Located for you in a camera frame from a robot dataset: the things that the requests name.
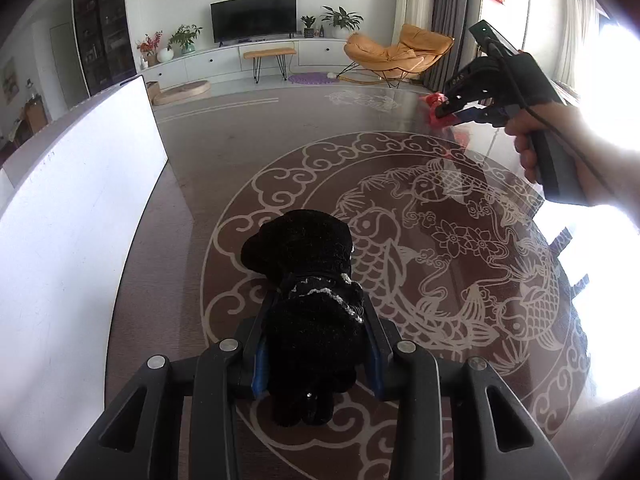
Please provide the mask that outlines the right forearm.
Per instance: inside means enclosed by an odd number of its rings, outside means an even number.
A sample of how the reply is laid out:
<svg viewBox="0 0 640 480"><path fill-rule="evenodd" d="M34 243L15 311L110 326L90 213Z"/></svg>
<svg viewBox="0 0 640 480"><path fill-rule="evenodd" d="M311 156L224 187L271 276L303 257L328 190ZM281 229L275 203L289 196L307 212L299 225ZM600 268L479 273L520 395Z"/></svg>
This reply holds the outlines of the right forearm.
<svg viewBox="0 0 640 480"><path fill-rule="evenodd" d="M626 150L587 128L582 141L585 165L582 187L591 205L610 205L639 225L639 153Z"/></svg>

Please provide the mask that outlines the right hand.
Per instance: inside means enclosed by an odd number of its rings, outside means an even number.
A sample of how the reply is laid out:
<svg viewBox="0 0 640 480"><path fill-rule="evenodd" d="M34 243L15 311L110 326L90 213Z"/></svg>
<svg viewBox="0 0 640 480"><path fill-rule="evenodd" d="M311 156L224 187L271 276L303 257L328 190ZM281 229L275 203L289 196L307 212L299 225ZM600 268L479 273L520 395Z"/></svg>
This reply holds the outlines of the right hand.
<svg viewBox="0 0 640 480"><path fill-rule="evenodd" d="M526 180L541 185L546 200L594 206L582 187L585 133L578 110L555 102L519 110L506 124Z"/></svg>

